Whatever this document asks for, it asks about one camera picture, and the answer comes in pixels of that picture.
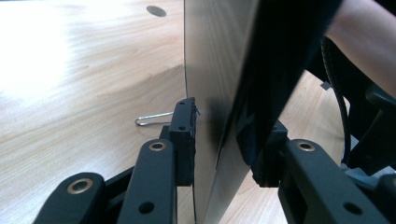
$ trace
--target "wooden desk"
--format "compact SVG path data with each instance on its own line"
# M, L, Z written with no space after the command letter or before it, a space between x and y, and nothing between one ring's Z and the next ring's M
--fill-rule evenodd
M161 130L134 119L185 98L183 1L1 2L0 27L0 223L31 223L70 175L109 179L133 166ZM290 134L294 124L339 149L335 101L312 80L282 120ZM179 190L178 209L179 223L193 222L191 189ZM284 222L282 214L276 192L247 178L222 222Z

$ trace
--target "black cable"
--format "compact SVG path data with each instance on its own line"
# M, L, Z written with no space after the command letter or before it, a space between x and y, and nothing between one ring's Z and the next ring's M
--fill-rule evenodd
M341 159L341 163L347 164L349 160L349 154L351 149L351 140L350 140L350 130L349 130L349 121L347 118L347 107L344 101L343 93L341 92L340 85L337 81L337 78L334 75L334 68L332 66L332 55L330 54L330 40L328 38L324 38L321 42L321 53L323 57L324 67L326 69L327 77L332 85L332 89L334 90L335 98L337 99L338 106L340 108L341 120L343 122L344 128L344 157Z

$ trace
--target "brass grommet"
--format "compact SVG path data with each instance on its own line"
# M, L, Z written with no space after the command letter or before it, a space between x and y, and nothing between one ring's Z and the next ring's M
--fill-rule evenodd
M162 143L162 142L155 142L155 143L151 143L148 148L150 150L153 151L161 151L164 150L166 148L166 144Z
M93 185L93 181L89 178L81 178L75 180L67 187L67 192L69 194L80 194L88 189L90 189Z
M307 152L315 151L315 147L309 143L306 143L306 142L297 143L297 148L299 148L302 151L307 151Z

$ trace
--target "desk hole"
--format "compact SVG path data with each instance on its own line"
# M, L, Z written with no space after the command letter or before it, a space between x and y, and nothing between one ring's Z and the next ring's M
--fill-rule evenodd
M147 7L147 10L148 10L148 12L149 12L151 15L154 15L154 16L158 16L158 17L165 17L165 16L166 16L165 10L163 10L163 9L160 8L160 7L148 6L148 7Z

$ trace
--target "round hole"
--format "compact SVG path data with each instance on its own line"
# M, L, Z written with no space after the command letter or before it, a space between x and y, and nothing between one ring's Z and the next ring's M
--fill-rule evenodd
M139 206L139 212L141 214L148 214L151 213L154 210L154 203L142 203Z
M78 182L73 186L73 190L82 190L87 188L88 183L86 181Z
M312 146L309 143L304 143L304 142L298 143L297 147L303 151L314 151L315 150L314 146Z
M361 215L363 211L354 203L344 203L344 208L355 215Z
M166 16L165 10L163 10L160 7L149 6L149 7L147 7L147 10L148 10L148 12L151 15L154 15L154 16L158 16L158 17L165 17Z
M149 145L148 148L153 151L161 151L166 148L166 145L162 142L156 142Z
M67 192L70 194L80 194L86 191L87 189L90 189L92 185L93 185L93 181L91 179L81 178L71 183L67 187Z

